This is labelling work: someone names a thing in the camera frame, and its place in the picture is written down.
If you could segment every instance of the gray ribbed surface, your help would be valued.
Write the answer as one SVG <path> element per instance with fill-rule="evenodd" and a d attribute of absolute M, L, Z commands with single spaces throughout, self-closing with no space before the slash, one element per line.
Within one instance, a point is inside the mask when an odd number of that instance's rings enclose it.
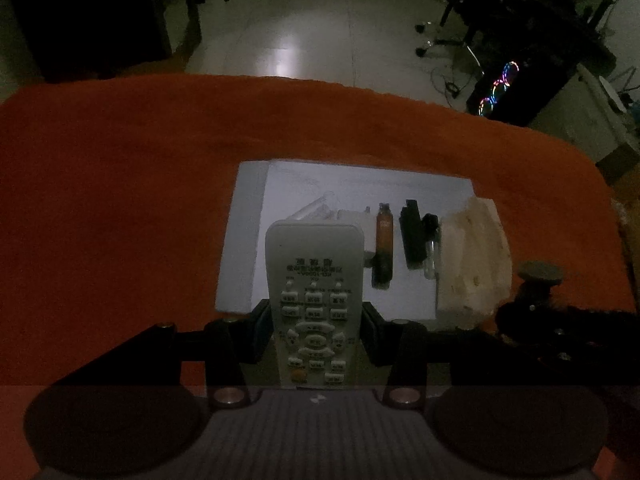
<path fill-rule="evenodd" d="M 51 469 L 41 480 L 67 480 Z M 183 455 L 131 480 L 500 478 L 452 455 L 417 412 L 372 392 L 266 390 L 243 410 L 217 412 Z M 588 471 L 564 478 L 593 480 Z"/>

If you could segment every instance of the round rubber pad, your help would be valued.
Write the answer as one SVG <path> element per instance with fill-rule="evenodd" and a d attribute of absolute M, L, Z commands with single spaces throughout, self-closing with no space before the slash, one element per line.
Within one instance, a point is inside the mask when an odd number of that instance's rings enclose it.
<path fill-rule="evenodd" d="M 94 477 L 157 466 L 201 428 L 202 412 L 181 386 L 51 386 L 24 417 L 41 466 Z"/>
<path fill-rule="evenodd" d="M 518 276 L 523 280 L 534 282 L 547 282 L 549 285 L 560 285 L 564 278 L 562 267 L 548 262 L 535 260 L 523 262 L 518 267 Z"/>
<path fill-rule="evenodd" d="M 462 458 L 512 476 L 586 465 L 607 435 L 603 403 L 580 386 L 454 386 L 436 403 L 433 420 Z"/>

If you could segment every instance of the amber vial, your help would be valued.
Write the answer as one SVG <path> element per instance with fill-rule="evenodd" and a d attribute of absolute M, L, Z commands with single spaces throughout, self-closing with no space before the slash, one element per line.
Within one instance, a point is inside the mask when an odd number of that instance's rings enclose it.
<path fill-rule="evenodd" d="M 380 204 L 376 216 L 375 281 L 388 283 L 394 275 L 394 216 L 389 204 Z"/>

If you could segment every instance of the power cord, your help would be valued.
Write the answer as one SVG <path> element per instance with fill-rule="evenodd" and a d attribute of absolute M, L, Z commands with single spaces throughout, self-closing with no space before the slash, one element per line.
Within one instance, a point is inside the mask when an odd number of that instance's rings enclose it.
<path fill-rule="evenodd" d="M 462 93 L 462 91 L 469 86 L 469 83 L 471 83 L 471 80 L 476 76 L 476 73 L 478 72 L 477 70 L 473 70 L 473 72 L 469 75 L 469 79 L 466 80 L 466 83 L 462 88 L 460 88 L 456 84 L 456 76 L 455 76 L 455 72 L 453 72 L 453 66 L 456 63 L 456 57 L 458 56 L 459 52 L 460 52 L 460 49 L 457 49 L 455 54 L 453 55 L 453 59 L 451 60 L 451 82 L 448 84 L 449 92 L 451 92 L 451 95 L 453 96 L 454 99 L 457 99 L 458 96 Z"/>
<path fill-rule="evenodd" d="M 444 88 L 447 89 L 447 92 L 449 92 L 451 94 L 451 97 L 453 97 L 454 99 L 457 99 L 460 95 L 460 88 L 458 88 L 458 85 L 456 85 L 453 81 L 445 81 Z"/>
<path fill-rule="evenodd" d="M 438 74 L 438 75 L 442 78 L 442 80 L 444 81 L 444 87 L 445 87 L 445 89 L 444 89 L 444 90 L 440 90 L 440 89 L 438 88 L 438 86 L 436 85 L 436 82 L 433 80 L 433 73 L 434 73 L 437 69 L 438 69 L 438 67 L 437 67 L 437 66 L 435 66 L 435 67 L 433 67 L 433 68 L 431 69 L 431 71 L 429 72 L 429 79 L 431 79 L 431 85 L 433 86 L 433 88 L 435 89 L 435 91 L 436 91 L 438 94 L 440 94 L 440 95 L 444 95 L 444 98 L 447 100 L 447 105 L 449 105 L 449 108 L 453 108 L 453 106 L 451 105 L 451 102 L 449 101 L 449 94 L 448 94 L 449 89 L 447 89 L 447 84 L 449 84 L 449 83 L 447 82 L 447 80 L 444 78 L 444 76 L 443 76 L 442 74 Z"/>

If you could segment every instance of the wall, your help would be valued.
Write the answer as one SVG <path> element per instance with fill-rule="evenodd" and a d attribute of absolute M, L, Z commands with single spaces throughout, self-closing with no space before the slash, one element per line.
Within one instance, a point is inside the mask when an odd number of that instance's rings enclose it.
<path fill-rule="evenodd" d="M 638 71 L 629 86 L 640 85 L 640 0 L 617 0 L 603 19 L 600 31 L 608 49 L 618 58 L 612 76 L 636 66 Z M 614 81 L 614 88 L 622 89 L 625 80 L 626 76 Z M 631 92 L 631 96 L 640 100 L 640 89 Z"/>
<path fill-rule="evenodd" d="M 0 0 L 0 102 L 20 86 L 41 82 L 10 0 Z"/>

